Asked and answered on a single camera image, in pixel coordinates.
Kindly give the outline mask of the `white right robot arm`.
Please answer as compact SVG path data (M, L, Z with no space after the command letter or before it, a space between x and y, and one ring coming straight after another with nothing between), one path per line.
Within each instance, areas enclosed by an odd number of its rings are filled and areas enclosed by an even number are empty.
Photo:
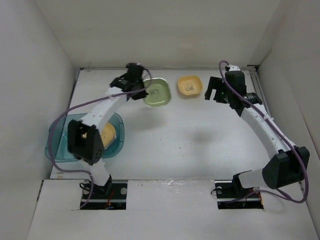
M291 155L293 143L270 127L263 105L236 113L230 107L193 98L202 89L197 76L178 80L184 100L175 98L165 107L141 108L128 125L130 153L139 179L230 178L240 180L231 191L243 197L250 187L273 188L272 170Z

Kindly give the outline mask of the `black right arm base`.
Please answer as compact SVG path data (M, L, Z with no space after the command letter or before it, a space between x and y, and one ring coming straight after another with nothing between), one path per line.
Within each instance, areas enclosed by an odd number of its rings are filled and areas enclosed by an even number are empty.
M215 180L211 195L216 197L219 210L264 209L259 188L243 188L236 178Z

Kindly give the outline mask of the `green panda plate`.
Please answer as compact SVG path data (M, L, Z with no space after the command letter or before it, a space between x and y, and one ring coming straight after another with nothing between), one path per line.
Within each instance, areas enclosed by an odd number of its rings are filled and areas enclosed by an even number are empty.
M168 82L164 78L150 78L143 81L144 86L148 88L148 95L143 99L149 107L160 107L167 105L171 99L171 91Z

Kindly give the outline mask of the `yellow panda plate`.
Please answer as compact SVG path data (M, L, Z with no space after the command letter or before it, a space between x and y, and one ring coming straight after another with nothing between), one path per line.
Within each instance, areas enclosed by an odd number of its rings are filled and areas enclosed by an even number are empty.
M103 147L106 150L110 147L110 145L115 141L117 137L115 127L111 123L107 122L100 134L100 137L103 143Z
M179 92L187 97L197 96L203 90L201 79L196 75L182 76L177 80Z

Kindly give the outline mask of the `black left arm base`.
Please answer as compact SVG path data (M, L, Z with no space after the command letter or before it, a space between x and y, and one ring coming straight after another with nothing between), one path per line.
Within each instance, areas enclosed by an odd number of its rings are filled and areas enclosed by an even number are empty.
M113 181L110 177L105 186L93 186L91 196L91 182L81 182L80 200L81 210L126 210L128 182L125 180Z

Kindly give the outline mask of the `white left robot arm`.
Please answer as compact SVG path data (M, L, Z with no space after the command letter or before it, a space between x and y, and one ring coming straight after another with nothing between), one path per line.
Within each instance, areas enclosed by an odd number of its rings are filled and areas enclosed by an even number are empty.
M129 99L139 100L148 95L143 80L147 69L139 63L128 63L126 68L126 73L109 84L105 97L80 120L71 120L67 127L67 150L90 172L94 192L103 199L112 191L111 175L102 160L106 149L102 138L105 125Z

